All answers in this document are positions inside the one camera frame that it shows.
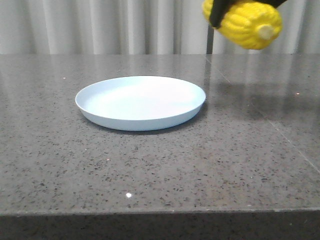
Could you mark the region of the black gripper finger across corn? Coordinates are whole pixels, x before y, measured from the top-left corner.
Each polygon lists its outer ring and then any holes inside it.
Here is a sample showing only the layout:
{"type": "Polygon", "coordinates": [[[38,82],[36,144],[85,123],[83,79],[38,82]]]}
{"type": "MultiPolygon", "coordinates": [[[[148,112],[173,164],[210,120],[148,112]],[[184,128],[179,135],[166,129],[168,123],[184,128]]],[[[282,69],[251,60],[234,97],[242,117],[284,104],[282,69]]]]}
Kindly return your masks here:
{"type": "Polygon", "coordinates": [[[236,3],[236,0],[214,0],[211,7],[209,22],[215,29],[221,27],[225,14],[236,3]]]}

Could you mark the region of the black gripper finger behind corn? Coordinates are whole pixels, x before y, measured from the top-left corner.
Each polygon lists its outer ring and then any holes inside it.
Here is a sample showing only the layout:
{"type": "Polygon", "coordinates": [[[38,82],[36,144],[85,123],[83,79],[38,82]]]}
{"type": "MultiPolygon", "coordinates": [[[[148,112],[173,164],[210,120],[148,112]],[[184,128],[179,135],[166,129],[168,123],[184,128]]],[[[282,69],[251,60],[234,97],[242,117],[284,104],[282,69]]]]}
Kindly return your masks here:
{"type": "Polygon", "coordinates": [[[274,8],[278,8],[280,5],[282,5],[287,0],[259,0],[263,4],[268,4],[274,8]]]}

